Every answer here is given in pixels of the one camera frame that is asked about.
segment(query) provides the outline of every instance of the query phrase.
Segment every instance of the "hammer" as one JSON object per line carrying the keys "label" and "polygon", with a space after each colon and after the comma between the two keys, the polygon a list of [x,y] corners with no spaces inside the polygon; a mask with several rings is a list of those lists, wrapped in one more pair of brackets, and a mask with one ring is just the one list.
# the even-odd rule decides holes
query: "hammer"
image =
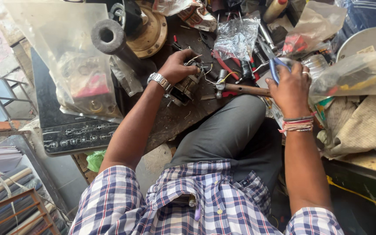
{"label": "hammer", "polygon": [[[227,75],[226,70],[224,69],[220,70],[220,74],[219,74],[220,78],[225,77],[226,75]],[[252,94],[252,95],[265,96],[265,97],[272,98],[271,93],[269,93],[269,89],[267,88],[229,84],[224,81],[217,83],[216,88],[217,88],[216,99],[221,99],[223,97],[223,91],[237,92],[237,93],[243,93],[243,94]]]}

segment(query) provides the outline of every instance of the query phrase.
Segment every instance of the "plaid shirt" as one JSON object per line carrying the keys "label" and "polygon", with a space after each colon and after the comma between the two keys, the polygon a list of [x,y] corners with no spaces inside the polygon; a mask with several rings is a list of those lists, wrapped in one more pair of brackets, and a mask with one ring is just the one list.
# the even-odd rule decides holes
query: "plaid shirt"
{"label": "plaid shirt", "polygon": [[[237,183],[229,172],[228,160],[166,169],[145,201],[134,171],[112,166],[83,192],[69,234],[282,234],[267,219],[271,199],[259,177],[251,172]],[[306,207],[293,215],[285,234],[343,232],[333,213]]]}

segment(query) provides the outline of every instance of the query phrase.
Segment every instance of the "man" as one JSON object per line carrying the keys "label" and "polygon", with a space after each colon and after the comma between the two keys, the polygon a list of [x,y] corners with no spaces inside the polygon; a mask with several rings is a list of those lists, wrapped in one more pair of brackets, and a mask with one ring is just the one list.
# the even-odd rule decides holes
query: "man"
{"label": "man", "polygon": [[[183,66],[194,56],[189,49],[176,52],[158,74],[174,85],[199,72]],[[266,82],[284,120],[295,124],[284,128],[293,215],[286,234],[342,234],[311,128],[296,125],[311,123],[308,68],[278,69],[279,85]],[[164,92],[150,81],[119,125],[98,176],[82,194],[70,234],[281,234],[267,219],[282,165],[281,133],[255,96],[236,97],[188,134],[143,199],[134,171]]]}

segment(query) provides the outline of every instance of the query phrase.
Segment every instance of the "metal watch strap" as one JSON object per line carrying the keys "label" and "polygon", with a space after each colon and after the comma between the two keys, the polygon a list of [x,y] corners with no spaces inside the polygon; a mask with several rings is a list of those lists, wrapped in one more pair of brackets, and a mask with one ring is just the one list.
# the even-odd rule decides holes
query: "metal watch strap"
{"label": "metal watch strap", "polygon": [[168,91],[171,87],[171,84],[166,80],[166,78],[164,78],[162,75],[160,75],[158,73],[152,73],[149,76],[148,84],[152,80],[159,83],[164,88],[165,91]]}

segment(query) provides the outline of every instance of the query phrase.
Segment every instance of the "white bottle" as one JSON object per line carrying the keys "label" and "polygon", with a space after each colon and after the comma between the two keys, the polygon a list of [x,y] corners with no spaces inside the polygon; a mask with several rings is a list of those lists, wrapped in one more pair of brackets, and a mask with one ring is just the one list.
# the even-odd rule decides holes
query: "white bottle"
{"label": "white bottle", "polygon": [[270,24],[278,18],[279,14],[287,7],[288,0],[273,0],[264,14],[264,21]]}

